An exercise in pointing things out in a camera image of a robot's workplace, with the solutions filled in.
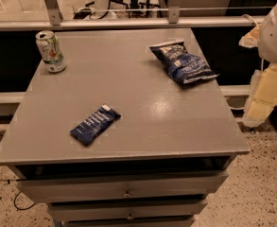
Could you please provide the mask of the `black office chair base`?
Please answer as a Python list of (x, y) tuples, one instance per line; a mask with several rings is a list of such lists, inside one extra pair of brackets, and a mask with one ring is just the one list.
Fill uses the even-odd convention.
[(91, 0), (84, 8), (98, 18), (103, 18), (110, 12), (134, 19), (163, 17), (160, 5), (154, 0)]

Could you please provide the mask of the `middle grey drawer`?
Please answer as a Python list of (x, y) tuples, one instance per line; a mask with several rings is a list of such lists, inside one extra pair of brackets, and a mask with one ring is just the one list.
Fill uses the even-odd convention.
[(191, 216), (199, 214), (207, 200), (129, 201), (49, 206), (48, 213), (60, 221)]

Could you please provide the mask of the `yellow foam padding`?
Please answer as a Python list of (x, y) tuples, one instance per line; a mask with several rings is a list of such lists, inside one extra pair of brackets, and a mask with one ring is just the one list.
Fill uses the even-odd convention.
[(251, 77), (251, 91), (244, 107), (242, 122), (255, 128), (265, 122), (277, 106), (277, 63), (264, 71), (255, 70)]

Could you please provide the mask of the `green white soda can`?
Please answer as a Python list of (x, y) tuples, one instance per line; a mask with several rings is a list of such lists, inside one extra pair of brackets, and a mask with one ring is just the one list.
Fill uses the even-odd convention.
[(50, 73), (63, 71), (66, 64), (55, 33), (50, 30), (43, 30), (38, 32), (35, 38), (47, 71)]

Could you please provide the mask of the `small blue snack packet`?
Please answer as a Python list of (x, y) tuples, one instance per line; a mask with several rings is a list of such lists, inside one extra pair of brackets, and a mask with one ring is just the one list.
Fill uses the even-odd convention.
[(97, 111), (71, 129), (70, 134), (83, 145), (90, 145), (99, 134), (120, 118), (120, 113), (103, 104)]

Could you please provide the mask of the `grey metal railing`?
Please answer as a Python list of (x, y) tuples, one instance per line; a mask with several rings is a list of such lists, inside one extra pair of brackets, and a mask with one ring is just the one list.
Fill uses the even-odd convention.
[(242, 15), (228, 16), (227, 7), (183, 8), (181, 0), (168, 0), (161, 9), (145, 9), (135, 18), (130, 9), (93, 9), (84, 19), (73, 19), (72, 3), (83, 0), (0, 0), (0, 31), (79, 30), (194, 26), (253, 26), (263, 22), (254, 7)]

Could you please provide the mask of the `grey drawer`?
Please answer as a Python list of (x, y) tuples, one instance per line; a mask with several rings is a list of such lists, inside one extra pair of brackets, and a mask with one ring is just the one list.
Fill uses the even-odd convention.
[(65, 227), (190, 227), (194, 222), (194, 217), (110, 219), (68, 222)]
[(191, 216), (199, 214), (207, 200), (129, 201), (49, 206), (48, 213), (60, 221)]
[(228, 172), (197, 171), (23, 181), (19, 190), (40, 203), (127, 200), (214, 193)]

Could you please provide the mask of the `bottom grey drawer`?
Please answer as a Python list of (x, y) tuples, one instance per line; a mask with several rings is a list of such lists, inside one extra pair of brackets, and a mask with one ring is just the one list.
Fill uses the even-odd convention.
[(68, 222), (65, 227), (190, 227), (194, 222), (194, 217), (110, 219)]

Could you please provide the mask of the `blue chip bag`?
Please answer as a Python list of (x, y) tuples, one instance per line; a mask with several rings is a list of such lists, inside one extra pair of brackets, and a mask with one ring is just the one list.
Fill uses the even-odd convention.
[(188, 84), (217, 77), (217, 74), (200, 56), (190, 54), (186, 50), (184, 40), (154, 44), (149, 49), (175, 82)]

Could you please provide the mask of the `grey drawer cabinet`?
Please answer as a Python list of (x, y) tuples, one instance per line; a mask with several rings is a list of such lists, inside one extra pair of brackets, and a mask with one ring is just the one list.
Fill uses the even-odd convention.
[[(248, 151), (215, 81), (174, 82), (149, 47), (182, 39), (189, 29), (62, 32), (66, 69), (39, 67), (0, 143), (0, 166), (23, 181), (222, 171)], [(103, 104), (121, 114), (90, 144), (70, 134)], [(206, 200), (211, 194), (44, 203)]]

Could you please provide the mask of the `top grey drawer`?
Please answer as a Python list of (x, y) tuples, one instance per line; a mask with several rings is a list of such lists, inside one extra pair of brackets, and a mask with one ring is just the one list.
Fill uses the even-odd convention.
[(214, 193), (228, 172), (197, 171), (23, 181), (19, 190), (40, 203), (127, 200)]

